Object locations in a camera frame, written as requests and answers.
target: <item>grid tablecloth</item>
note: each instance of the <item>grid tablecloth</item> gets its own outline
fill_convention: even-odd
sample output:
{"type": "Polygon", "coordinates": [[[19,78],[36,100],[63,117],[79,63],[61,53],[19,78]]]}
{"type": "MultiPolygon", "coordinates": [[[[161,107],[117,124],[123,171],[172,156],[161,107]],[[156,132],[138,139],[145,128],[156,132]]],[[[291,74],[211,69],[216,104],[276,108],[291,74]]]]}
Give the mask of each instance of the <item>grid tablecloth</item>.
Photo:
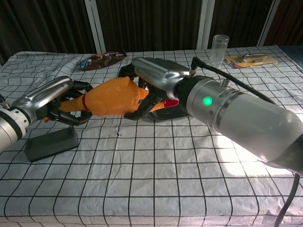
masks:
{"type": "MultiPolygon", "coordinates": [[[[303,73],[277,46],[228,49],[265,52],[278,63],[223,70],[303,119],[303,73]]],[[[89,54],[19,52],[0,69],[0,93],[12,102],[59,76],[93,87],[117,76],[136,56],[189,66],[209,51],[130,52],[100,70],[77,69],[89,54]]],[[[206,70],[199,74],[221,79],[206,70]]],[[[0,154],[0,226],[176,227],[272,226],[293,175],[258,162],[251,153],[192,117],[155,122],[92,117],[76,130],[77,149],[30,163],[27,138],[67,126],[36,122],[0,154]]],[[[284,226],[303,226],[303,182],[284,226]]]]}

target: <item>dark curtain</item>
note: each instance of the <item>dark curtain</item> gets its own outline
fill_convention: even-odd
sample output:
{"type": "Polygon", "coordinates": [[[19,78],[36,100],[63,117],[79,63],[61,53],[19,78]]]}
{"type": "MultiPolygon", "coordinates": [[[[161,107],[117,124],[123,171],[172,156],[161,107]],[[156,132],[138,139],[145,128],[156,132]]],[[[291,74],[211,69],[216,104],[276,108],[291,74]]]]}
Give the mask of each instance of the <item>dark curtain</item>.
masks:
{"type": "Polygon", "coordinates": [[[256,46],[272,0],[216,0],[208,47],[215,34],[230,37],[229,47],[256,46]]]}
{"type": "Polygon", "coordinates": [[[0,63],[20,51],[95,53],[84,0],[0,0],[0,63]]]}
{"type": "Polygon", "coordinates": [[[97,0],[107,51],[195,49],[201,0],[97,0]]]}
{"type": "Polygon", "coordinates": [[[303,1],[281,0],[264,45],[303,45],[303,1]]]}

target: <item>chocolate bar wrapper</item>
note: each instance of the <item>chocolate bar wrapper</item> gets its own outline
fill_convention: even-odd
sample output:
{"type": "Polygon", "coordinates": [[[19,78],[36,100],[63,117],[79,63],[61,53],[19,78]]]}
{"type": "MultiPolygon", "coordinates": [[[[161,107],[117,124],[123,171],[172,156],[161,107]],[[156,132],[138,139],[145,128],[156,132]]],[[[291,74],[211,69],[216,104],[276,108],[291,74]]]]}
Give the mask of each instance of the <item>chocolate bar wrapper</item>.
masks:
{"type": "Polygon", "coordinates": [[[126,57],[125,52],[98,53],[78,63],[80,70],[98,70],[118,63],[126,57]]]}

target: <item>orange rubber chicken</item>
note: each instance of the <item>orange rubber chicken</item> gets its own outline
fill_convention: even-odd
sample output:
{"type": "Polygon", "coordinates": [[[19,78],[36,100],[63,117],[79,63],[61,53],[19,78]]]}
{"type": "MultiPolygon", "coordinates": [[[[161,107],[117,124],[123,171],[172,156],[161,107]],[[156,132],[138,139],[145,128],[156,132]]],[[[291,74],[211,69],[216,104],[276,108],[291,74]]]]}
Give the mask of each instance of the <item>orange rubber chicken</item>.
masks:
{"type": "MultiPolygon", "coordinates": [[[[59,109],[65,112],[87,110],[100,117],[123,116],[136,111],[139,100],[144,99],[148,93],[148,90],[138,87],[129,77],[114,78],[78,98],[62,102],[59,109]]],[[[178,101],[171,100],[169,107],[177,104],[178,101]]],[[[160,102],[151,112],[165,107],[168,107],[165,101],[160,102]]]]}

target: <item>clear plastic cup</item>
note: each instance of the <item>clear plastic cup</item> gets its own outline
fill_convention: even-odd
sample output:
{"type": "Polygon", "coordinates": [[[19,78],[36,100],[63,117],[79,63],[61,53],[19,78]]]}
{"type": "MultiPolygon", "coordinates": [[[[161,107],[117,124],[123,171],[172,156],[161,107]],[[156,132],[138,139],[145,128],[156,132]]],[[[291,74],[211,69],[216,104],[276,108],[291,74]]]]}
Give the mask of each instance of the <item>clear plastic cup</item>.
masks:
{"type": "Polygon", "coordinates": [[[210,63],[214,67],[222,66],[226,54],[228,42],[229,42],[228,35],[222,35],[222,34],[214,35],[212,50],[210,55],[210,63]]]}

